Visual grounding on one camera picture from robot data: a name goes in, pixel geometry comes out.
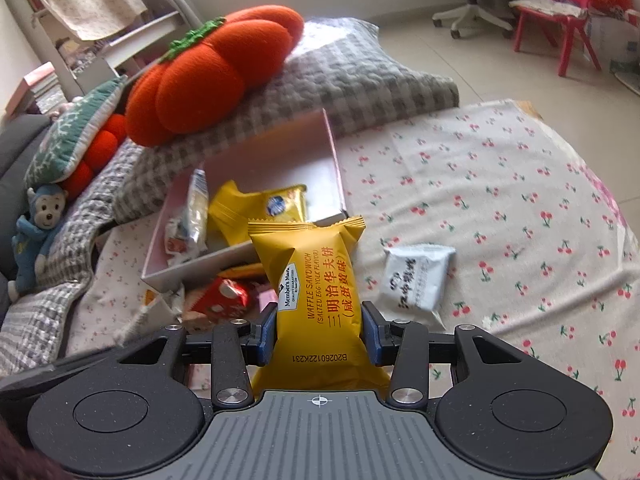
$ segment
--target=tile floor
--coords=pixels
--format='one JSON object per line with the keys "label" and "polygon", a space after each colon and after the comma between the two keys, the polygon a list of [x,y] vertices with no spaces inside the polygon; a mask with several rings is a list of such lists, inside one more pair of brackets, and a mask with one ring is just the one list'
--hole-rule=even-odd
{"label": "tile floor", "polygon": [[574,50],[567,77],[558,77],[559,49],[535,28],[526,30],[518,54],[497,28],[453,40],[447,23],[434,28],[429,18],[383,25],[380,43],[410,68],[452,77],[461,105],[531,101],[609,187],[640,237],[640,97],[611,74],[597,72]]}

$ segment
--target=stack of books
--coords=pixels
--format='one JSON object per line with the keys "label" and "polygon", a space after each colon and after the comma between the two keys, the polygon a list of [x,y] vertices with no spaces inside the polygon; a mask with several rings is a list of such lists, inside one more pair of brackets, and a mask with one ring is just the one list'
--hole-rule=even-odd
{"label": "stack of books", "polygon": [[24,76],[9,99],[7,117],[23,113],[46,115],[66,103],[53,65],[48,62]]}

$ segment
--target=gray plaid pillow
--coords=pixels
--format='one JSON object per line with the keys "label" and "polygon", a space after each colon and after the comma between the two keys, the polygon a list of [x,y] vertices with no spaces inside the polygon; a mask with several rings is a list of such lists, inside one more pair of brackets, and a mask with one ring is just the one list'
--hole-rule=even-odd
{"label": "gray plaid pillow", "polygon": [[458,106],[449,77],[415,72],[384,53],[378,28],[353,18],[315,19],[284,70],[247,95],[231,117],[205,131],[143,151],[116,193],[124,223],[160,209],[175,175],[301,112],[325,108],[337,137]]}

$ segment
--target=metal screw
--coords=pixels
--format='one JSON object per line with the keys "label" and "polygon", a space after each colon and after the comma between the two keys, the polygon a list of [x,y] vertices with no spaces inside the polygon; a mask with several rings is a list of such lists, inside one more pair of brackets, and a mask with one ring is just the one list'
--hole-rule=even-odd
{"label": "metal screw", "polygon": [[223,404],[239,404],[247,400],[249,394],[242,388],[225,388],[220,390],[216,397]]}
{"label": "metal screw", "polygon": [[401,404],[415,404],[422,400],[422,396],[422,392],[415,388],[398,388],[391,394],[391,398]]}

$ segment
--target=green pumpkin stem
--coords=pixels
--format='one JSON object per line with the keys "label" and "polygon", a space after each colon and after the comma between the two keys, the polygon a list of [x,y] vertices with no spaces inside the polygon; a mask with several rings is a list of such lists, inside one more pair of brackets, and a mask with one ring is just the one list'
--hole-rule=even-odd
{"label": "green pumpkin stem", "polygon": [[169,43],[169,50],[160,58],[160,63],[164,63],[165,61],[169,61],[175,59],[180,56],[188,48],[200,43],[204,40],[209,34],[211,34],[214,30],[221,27],[223,23],[226,22],[226,18],[223,16],[217,17],[215,20],[209,20],[205,22],[204,25],[200,28],[196,28],[195,30],[190,30],[184,35],[184,38],[181,40],[174,40]]}

